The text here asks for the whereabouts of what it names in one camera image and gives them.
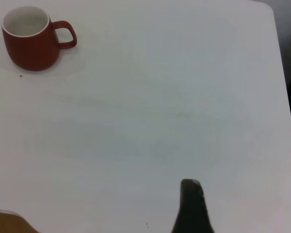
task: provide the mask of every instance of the white table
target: white table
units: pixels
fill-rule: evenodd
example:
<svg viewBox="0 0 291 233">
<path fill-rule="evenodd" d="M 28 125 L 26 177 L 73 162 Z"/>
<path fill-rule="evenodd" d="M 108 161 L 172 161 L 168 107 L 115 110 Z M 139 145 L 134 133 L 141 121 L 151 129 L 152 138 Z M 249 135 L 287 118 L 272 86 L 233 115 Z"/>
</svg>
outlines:
<svg viewBox="0 0 291 233">
<path fill-rule="evenodd" d="M 28 72 L 0 29 L 0 209 L 42 233 L 168 233 L 194 178 L 216 232 L 291 233 L 291 118 L 268 6 L 6 0 L 0 19 L 25 4 L 69 21 L 78 45 Z"/>
</svg>

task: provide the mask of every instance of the mug handle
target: mug handle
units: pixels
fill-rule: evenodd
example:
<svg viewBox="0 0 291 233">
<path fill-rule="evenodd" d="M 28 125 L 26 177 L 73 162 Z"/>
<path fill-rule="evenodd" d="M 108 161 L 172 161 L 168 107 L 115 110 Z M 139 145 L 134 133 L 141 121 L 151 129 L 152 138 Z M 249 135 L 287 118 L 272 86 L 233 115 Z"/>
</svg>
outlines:
<svg viewBox="0 0 291 233">
<path fill-rule="evenodd" d="M 61 50 L 70 49 L 70 48 L 73 48 L 77 45 L 77 42 L 78 42 L 77 35 L 74 32 L 70 23 L 68 23 L 67 21 L 57 21 L 57 22 L 53 22 L 52 24 L 53 24 L 54 29 L 67 28 L 72 35 L 73 40 L 71 40 L 70 42 L 59 43 L 59 48 Z"/>
</svg>

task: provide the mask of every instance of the mug rim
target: mug rim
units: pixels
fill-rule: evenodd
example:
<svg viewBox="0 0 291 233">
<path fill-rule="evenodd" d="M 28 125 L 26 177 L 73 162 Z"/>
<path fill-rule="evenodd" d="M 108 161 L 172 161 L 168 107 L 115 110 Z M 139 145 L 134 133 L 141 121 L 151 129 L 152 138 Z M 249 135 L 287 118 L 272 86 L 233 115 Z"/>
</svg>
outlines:
<svg viewBox="0 0 291 233">
<path fill-rule="evenodd" d="M 36 8 L 36 9 L 39 9 L 39 10 L 41 10 L 41 11 L 44 12 L 44 14 L 46 15 L 46 17 L 48 18 L 48 21 L 47 21 L 45 27 L 44 27 L 42 30 L 40 30 L 39 32 L 37 32 L 37 33 L 35 33 L 35 34 L 32 34 L 32 35 L 15 35 L 15 34 L 12 34 L 12 33 L 10 33 L 9 31 L 6 30 L 6 28 L 4 27 L 4 24 L 3 24 L 4 19 L 6 18 L 6 16 L 7 16 L 10 12 L 12 12 L 12 11 L 14 11 L 14 10 L 16 10 L 16 9 L 19 9 L 19 8 L 23 8 L 23 7 L 32 7 L 32 8 Z M 19 6 L 19 7 L 13 8 L 13 9 L 10 10 L 9 12 L 7 12 L 7 13 L 5 14 L 5 16 L 3 17 L 2 21 L 1 21 L 1 27 L 2 27 L 2 29 L 3 29 L 6 33 L 8 33 L 9 35 L 12 35 L 12 36 L 15 36 L 15 37 L 25 38 L 25 37 L 32 37 L 32 36 L 35 36 L 35 35 L 40 34 L 41 32 L 43 32 L 43 31 L 45 30 L 45 28 L 47 28 L 47 26 L 49 25 L 49 22 L 50 22 L 49 15 L 48 15 L 48 13 L 46 13 L 45 10 L 43 10 L 42 8 L 37 7 L 37 6 L 24 5 L 24 6 Z"/>
</svg>

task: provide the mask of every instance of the wooden floor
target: wooden floor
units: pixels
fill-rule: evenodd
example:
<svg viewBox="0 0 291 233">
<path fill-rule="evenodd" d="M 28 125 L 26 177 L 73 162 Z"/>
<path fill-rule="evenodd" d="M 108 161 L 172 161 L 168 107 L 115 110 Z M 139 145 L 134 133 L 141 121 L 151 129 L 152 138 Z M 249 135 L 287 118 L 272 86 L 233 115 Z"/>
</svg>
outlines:
<svg viewBox="0 0 291 233">
<path fill-rule="evenodd" d="M 38 233 L 23 218 L 0 213 L 0 233 Z"/>
</svg>

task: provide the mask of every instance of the red mug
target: red mug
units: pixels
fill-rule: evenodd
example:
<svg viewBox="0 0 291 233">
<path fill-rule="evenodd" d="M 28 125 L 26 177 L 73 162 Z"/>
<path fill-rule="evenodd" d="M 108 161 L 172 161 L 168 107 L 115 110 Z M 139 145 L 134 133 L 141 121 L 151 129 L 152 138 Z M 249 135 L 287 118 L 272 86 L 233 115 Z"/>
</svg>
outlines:
<svg viewBox="0 0 291 233">
<path fill-rule="evenodd" d="M 55 29 L 67 28 L 73 40 L 59 43 Z M 60 49 L 77 44 L 77 36 L 66 21 L 51 22 L 49 15 L 35 6 L 21 6 L 6 14 L 2 21 L 6 50 L 19 67 L 38 71 L 53 65 Z"/>
</svg>

